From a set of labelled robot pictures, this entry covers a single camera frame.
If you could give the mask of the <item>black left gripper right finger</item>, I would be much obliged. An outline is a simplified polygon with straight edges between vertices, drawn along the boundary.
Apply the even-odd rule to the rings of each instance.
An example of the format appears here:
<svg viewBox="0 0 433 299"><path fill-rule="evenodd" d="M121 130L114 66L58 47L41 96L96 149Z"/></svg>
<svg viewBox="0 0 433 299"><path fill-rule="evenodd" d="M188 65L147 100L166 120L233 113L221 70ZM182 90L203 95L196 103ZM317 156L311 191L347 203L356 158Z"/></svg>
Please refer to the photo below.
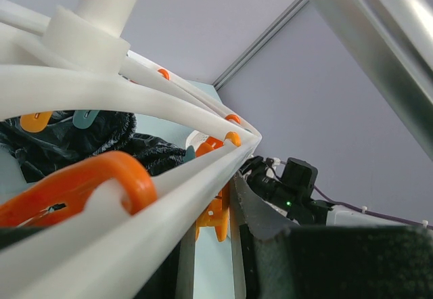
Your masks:
<svg viewBox="0 0 433 299"><path fill-rule="evenodd" d="M236 298L431 298L432 234L299 226L233 178Z"/></svg>

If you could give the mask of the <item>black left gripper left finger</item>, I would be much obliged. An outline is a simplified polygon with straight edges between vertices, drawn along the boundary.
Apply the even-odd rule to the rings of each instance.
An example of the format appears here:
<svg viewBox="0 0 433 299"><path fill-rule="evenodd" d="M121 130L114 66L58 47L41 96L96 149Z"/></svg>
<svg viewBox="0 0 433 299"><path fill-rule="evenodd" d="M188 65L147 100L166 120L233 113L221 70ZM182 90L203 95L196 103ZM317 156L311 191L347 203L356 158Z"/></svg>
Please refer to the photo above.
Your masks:
<svg viewBox="0 0 433 299"><path fill-rule="evenodd" d="M92 240L73 242L65 235L54 244L44 227L1 228L1 297L11 298L24 287L73 258ZM167 256L136 298L174 298L180 257L180 244Z"/></svg>

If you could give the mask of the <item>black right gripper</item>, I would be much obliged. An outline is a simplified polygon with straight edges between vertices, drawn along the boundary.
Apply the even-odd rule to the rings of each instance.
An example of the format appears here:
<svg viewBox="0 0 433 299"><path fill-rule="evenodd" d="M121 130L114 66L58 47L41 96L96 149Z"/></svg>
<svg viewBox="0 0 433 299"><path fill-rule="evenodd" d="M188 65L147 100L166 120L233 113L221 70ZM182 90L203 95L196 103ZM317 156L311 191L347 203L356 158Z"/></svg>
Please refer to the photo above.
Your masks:
<svg viewBox="0 0 433 299"><path fill-rule="evenodd" d="M276 176L270 160L255 156L245 161L240 168L240 174L250 189L276 211L288 214L291 199L287 187Z"/></svg>

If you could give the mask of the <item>orange clothes peg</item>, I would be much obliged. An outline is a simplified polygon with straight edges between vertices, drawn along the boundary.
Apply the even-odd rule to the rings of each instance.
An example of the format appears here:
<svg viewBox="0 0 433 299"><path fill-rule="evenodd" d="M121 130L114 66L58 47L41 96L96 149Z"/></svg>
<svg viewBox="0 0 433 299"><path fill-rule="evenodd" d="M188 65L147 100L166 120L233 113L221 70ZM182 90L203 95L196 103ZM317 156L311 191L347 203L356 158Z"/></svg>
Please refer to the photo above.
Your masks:
<svg viewBox="0 0 433 299"><path fill-rule="evenodd" d="M111 151L62 168L1 205L1 226L45 227L82 212L94 190L106 181L117 181L120 203L136 214L158 198L152 178L132 155Z"/></svg>

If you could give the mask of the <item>dark patterned sock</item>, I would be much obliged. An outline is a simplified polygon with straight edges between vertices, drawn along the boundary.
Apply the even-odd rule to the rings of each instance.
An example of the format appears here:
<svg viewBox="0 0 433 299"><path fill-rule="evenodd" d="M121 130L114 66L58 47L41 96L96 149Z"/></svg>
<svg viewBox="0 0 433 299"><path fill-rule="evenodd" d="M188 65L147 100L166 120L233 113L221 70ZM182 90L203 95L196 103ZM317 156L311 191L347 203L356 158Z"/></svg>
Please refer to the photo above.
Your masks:
<svg viewBox="0 0 433 299"><path fill-rule="evenodd" d="M18 117L1 123L1 148L12 155L27 182L104 152L132 155L151 176L184 162L186 151L157 136L137 133L133 113L101 111L87 129L78 129L71 111L54 112L39 133L26 132Z"/></svg>

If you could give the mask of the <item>white oval clip hanger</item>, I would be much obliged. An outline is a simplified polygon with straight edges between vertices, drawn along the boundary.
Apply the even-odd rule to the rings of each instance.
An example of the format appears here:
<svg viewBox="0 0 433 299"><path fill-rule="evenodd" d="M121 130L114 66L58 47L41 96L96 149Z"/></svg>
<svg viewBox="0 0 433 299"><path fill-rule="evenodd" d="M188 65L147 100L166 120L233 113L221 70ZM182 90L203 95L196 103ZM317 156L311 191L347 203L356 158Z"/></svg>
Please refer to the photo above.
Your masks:
<svg viewBox="0 0 433 299"><path fill-rule="evenodd" d="M58 110L162 118L222 141L151 177L111 151L63 168L1 207L44 230L1 251L2 298L132 298L260 142L231 110L150 60L121 33L137 0L80 0L52 18L1 1L1 119L41 131Z"/></svg>

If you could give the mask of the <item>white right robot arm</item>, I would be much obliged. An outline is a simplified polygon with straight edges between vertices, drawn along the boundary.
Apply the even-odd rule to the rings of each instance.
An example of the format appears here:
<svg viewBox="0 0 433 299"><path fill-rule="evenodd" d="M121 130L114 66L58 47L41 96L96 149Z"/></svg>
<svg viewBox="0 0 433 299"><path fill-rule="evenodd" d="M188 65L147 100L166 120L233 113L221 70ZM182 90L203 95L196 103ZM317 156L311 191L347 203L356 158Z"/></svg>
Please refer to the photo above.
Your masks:
<svg viewBox="0 0 433 299"><path fill-rule="evenodd" d="M257 196L299 225L410 225L432 231L428 221L408 221L330 199L315 185L317 168L303 160L255 156L246 160L240 174Z"/></svg>

